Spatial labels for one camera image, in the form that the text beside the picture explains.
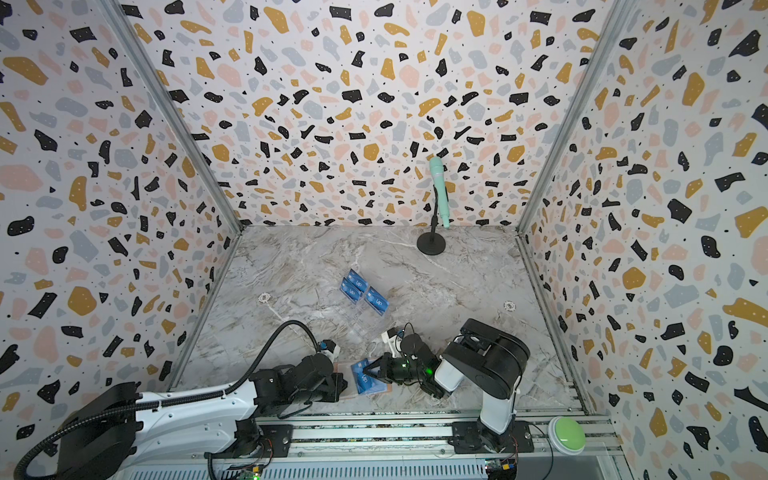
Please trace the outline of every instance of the black round stand base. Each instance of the black round stand base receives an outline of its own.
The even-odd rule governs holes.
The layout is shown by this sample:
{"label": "black round stand base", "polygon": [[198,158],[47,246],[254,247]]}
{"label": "black round stand base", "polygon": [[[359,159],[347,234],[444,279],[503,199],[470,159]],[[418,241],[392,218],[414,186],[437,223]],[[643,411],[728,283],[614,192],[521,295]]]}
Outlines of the black round stand base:
{"label": "black round stand base", "polygon": [[426,232],[416,241],[419,252],[425,255],[439,255],[445,250],[445,238],[439,233]]}

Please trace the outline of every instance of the microphone stand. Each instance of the microphone stand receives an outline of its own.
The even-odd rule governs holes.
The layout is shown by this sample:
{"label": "microphone stand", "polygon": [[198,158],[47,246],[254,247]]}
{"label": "microphone stand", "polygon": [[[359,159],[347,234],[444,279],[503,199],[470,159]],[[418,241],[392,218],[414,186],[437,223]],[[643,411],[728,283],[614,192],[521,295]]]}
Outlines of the microphone stand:
{"label": "microphone stand", "polygon": [[419,252],[425,255],[439,255],[445,250],[445,238],[440,233],[435,233],[438,223],[438,207],[437,187],[433,188],[435,189],[435,209],[432,213],[432,231],[422,233],[416,241],[416,247],[419,248]]}

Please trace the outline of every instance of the marble surface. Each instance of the marble surface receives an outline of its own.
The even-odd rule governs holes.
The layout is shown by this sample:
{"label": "marble surface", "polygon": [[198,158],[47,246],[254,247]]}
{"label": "marble surface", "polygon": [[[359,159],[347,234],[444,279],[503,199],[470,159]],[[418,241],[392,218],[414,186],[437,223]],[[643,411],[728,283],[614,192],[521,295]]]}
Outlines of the marble surface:
{"label": "marble surface", "polygon": [[[210,315],[185,366],[178,389],[238,378],[284,321],[306,323],[318,340],[342,348],[339,361],[377,357],[379,334],[412,322],[441,352],[474,318],[522,339],[531,358],[518,396],[519,409],[578,407],[565,378],[510,227],[440,230],[447,247],[435,257],[415,248],[424,229],[414,227],[248,227]],[[361,300],[339,291],[355,269],[390,302],[382,318]],[[262,293],[270,299],[260,302]],[[512,301],[515,310],[505,310]],[[298,363],[311,353],[306,334],[284,330],[260,368]],[[434,400],[418,386],[316,403],[309,412],[476,410],[481,391],[464,381],[447,399]]]}

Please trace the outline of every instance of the green button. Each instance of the green button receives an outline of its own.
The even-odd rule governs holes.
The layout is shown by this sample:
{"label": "green button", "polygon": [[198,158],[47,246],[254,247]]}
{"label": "green button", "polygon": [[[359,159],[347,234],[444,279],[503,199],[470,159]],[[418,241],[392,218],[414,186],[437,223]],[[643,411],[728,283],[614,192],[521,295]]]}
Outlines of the green button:
{"label": "green button", "polygon": [[554,434],[565,448],[578,451],[584,448],[587,439],[584,437],[584,429],[573,419],[563,417],[554,424]]}

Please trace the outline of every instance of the wall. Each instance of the wall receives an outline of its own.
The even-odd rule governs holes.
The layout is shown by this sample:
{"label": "wall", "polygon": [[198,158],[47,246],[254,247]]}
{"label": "wall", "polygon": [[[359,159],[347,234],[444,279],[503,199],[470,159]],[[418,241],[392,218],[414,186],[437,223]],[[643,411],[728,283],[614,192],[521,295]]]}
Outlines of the wall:
{"label": "wall", "polygon": [[109,385],[166,388],[235,233],[92,2],[0,7],[8,477]]}
{"label": "wall", "polygon": [[611,2],[126,9],[246,223],[516,224]]}
{"label": "wall", "polygon": [[768,478],[766,8],[642,2],[525,231],[635,478]]}

